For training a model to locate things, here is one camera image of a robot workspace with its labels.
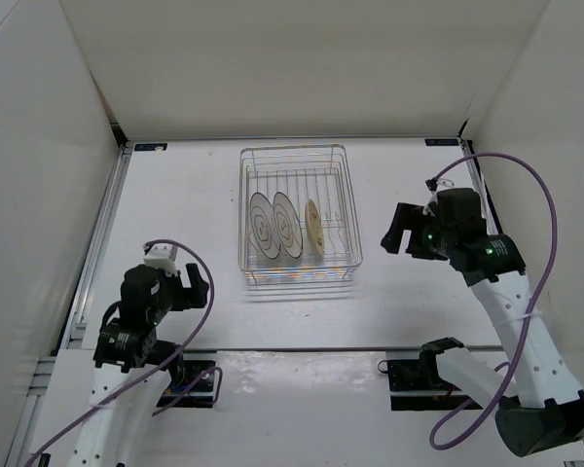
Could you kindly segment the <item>wire dish rack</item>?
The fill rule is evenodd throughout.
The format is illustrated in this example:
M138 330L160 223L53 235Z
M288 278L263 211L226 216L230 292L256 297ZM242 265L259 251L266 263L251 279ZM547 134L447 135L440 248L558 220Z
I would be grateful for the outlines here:
M363 253L341 144L239 154L238 266L253 287L350 281Z

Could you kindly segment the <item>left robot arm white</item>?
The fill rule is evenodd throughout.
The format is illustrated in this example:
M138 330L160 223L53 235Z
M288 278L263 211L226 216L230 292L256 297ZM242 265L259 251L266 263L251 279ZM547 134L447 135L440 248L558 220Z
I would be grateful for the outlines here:
M37 466L48 449L74 429L80 431L72 466L127 466L145 421L162 413L157 404L167 389L190 393L198 384L186 380L184 351L204 327L215 298L212 273L201 258L187 264L185 276L168 261L129 269L120 298L101 320L93 353L93 381L88 409L30 454ZM201 320L182 342L163 341L157 329L170 312L200 309Z

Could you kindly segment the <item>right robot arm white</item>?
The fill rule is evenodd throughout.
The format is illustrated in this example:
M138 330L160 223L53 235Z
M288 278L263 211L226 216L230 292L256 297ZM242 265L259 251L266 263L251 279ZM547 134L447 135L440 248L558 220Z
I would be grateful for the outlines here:
M396 254L404 234L415 259L446 261L490 318L509 359L505 375L455 338L421 348L415 379L450 385L489 410L504 445L524 457L584 439L584 388L566 366L536 309L526 264L506 234L490 234L472 189L433 194L427 205L400 202L381 246Z

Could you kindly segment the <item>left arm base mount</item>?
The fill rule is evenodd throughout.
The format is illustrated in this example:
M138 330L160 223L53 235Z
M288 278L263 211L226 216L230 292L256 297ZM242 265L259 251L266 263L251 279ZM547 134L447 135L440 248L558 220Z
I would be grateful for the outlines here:
M184 379L166 389L156 410L212 409L218 402L223 370L214 360L185 360Z

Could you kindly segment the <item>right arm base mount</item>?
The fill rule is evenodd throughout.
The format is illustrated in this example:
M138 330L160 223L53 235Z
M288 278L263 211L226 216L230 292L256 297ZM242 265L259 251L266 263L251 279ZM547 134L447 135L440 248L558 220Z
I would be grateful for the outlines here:
M449 383L432 385L418 360L380 360L377 370L387 377L393 412L451 411L467 400Z

